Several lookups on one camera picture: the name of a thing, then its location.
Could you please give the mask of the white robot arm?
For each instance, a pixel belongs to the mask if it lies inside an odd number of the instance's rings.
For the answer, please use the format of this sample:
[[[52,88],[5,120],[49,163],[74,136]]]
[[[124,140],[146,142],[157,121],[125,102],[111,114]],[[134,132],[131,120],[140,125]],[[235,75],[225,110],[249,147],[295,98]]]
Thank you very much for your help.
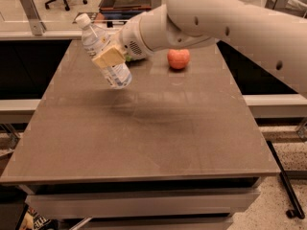
[[[239,0],[166,0],[130,19],[93,61],[106,68],[216,39],[307,96],[307,20]]]

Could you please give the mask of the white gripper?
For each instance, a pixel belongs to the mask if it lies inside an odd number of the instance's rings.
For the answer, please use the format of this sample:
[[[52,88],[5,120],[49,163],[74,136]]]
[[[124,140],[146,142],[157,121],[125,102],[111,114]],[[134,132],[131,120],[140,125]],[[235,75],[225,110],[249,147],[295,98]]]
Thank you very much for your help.
[[[136,15],[130,19],[113,37],[116,46],[106,47],[99,55],[92,59],[93,63],[100,68],[107,68],[126,61],[126,55],[132,60],[151,57],[154,52],[143,41],[140,25],[141,16]]]

